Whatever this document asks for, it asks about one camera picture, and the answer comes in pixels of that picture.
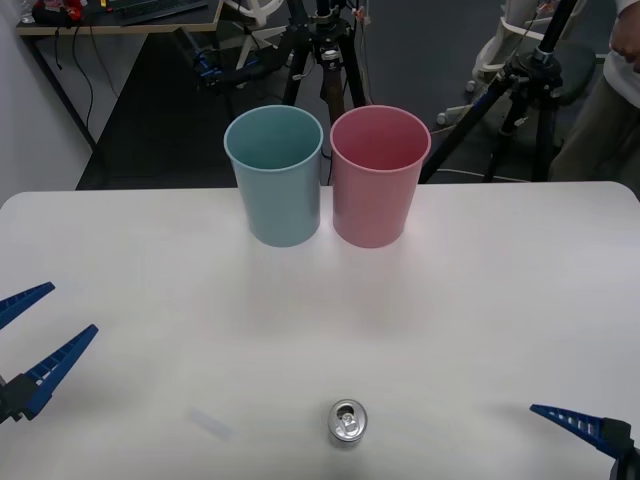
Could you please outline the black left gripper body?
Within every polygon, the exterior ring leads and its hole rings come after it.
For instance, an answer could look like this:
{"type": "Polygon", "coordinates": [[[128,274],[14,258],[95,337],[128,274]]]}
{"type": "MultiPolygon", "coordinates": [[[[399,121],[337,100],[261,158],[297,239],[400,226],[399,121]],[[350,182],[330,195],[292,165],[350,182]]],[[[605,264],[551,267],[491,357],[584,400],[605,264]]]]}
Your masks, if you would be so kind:
{"type": "Polygon", "coordinates": [[[8,419],[18,422],[23,407],[23,376],[17,375],[12,380],[5,382],[1,379],[1,422],[8,419]]]}

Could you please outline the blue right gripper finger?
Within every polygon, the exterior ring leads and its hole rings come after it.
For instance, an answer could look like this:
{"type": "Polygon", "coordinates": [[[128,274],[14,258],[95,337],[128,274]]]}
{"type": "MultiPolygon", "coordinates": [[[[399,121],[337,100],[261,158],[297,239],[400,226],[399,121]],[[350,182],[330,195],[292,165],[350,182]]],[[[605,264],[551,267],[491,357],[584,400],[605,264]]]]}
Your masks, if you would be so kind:
{"type": "Polygon", "coordinates": [[[557,407],[532,404],[530,411],[553,422],[607,456],[625,456],[633,450],[631,425],[557,407]]]}

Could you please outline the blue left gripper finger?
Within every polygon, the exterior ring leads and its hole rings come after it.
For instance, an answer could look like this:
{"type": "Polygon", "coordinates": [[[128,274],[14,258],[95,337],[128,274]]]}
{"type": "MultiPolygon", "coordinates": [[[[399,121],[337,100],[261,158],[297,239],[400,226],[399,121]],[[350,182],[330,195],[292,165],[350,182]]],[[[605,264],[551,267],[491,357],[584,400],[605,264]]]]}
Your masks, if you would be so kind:
{"type": "Polygon", "coordinates": [[[23,376],[21,418],[33,420],[52,398],[53,392],[92,342],[99,329],[89,325],[54,353],[44,358],[23,376]]]}
{"type": "Polygon", "coordinates": [[[55,286],[51,282],[46,282],[2,299],[0,301],[0,328],[5,328],[54,289],[55,286]]]}

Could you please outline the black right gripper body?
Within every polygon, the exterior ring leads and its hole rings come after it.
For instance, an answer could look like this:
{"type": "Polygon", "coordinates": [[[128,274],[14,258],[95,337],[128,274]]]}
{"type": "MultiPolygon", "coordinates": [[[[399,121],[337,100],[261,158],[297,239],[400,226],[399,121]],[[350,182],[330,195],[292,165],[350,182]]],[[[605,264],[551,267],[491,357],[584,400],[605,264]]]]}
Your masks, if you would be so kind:
{"type": "Polygon", "coordinates": [[[639,478],[639,450],[628,433],[614,433],[608,438],[610,455],[614,459],[610,480],[637,480],[639,478]]]}

